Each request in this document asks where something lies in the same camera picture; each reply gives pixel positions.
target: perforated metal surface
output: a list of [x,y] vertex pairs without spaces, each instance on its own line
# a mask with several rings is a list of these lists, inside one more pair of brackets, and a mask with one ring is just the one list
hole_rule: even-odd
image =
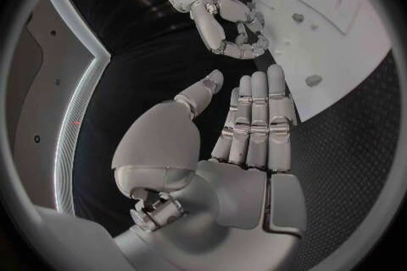
[[293,131],[293,170],[308,215],[295,270],[318,264],[366,217],[393,162],[399,122],[400,91],[389,54],[359,87]]

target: white panel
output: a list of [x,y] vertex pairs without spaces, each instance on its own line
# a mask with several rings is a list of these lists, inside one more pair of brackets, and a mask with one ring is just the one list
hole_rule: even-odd
[[[347,95],[391,48],[369,0],[254,0],[305,121]],[[313,87],[310,76],[320,76]]]

